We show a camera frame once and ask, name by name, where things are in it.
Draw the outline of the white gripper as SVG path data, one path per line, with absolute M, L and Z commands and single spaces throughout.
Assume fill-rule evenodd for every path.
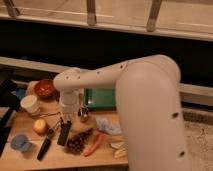
M 76 113 L 79 109 L 79 92 L 77 90 L 71 92 L 61 92 L 59 99 L 60 110 L 63 114 L 67 114 L 68 121 L 73 123 L 71 113 Z M 60 123 L 64 124 L 63 114 L 60 113 Z

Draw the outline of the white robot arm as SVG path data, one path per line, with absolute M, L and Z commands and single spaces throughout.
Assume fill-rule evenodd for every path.
M 63 113 L 79 107 L 81 88 L 113 88 L 129 171 L 191 171 L 179 93 L 180 69 L 154 55 L 54 78 Z

